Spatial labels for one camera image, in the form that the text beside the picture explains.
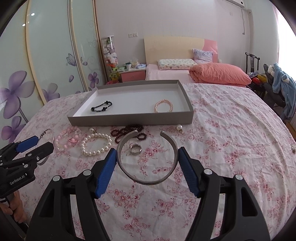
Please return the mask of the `person's left hand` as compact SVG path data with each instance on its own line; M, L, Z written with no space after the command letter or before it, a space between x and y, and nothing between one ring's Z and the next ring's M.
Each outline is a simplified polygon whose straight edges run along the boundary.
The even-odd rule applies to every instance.
M14 219L18 223L23 223L27 220L25 211L23 209L23 203L20 198L19 191L14 192L14 197L10 201L10 205L1 203L1 210L6 215L13 215Z

